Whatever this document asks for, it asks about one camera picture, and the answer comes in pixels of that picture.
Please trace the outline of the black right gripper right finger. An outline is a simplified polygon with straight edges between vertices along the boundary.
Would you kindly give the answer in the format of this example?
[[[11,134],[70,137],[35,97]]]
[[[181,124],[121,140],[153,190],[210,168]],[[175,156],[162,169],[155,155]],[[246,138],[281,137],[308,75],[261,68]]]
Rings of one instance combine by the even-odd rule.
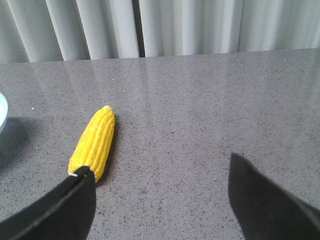
[[[246,240],[318,240],[319,209],[300,200],[232,153],[228,177],[230,206]]]

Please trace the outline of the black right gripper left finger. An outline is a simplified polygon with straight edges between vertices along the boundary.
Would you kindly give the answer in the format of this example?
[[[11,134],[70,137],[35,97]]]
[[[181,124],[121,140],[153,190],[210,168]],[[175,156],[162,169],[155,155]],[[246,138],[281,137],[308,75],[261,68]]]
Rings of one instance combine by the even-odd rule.
[[[2,240],[85,240],[96,211],[95,176],[78,168],[45,196],[0,223]]]

